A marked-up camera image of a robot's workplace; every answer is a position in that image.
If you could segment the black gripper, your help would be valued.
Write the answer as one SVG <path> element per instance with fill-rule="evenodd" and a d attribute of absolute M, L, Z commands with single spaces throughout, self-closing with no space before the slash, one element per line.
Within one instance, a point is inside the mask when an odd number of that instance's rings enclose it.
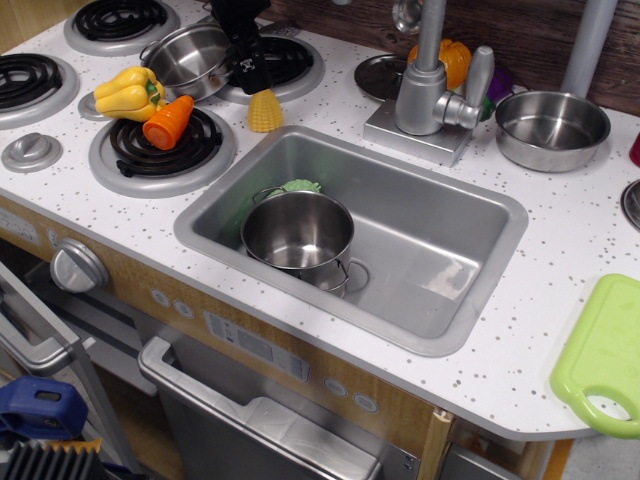
<path fill-rule="evenodd" d="M 271 88 L 265 50 L 255 19 L 271 7 L 270 0 L 210 0 L 212 16 L 230 42 L 231 68 L 247 95 Z"/>

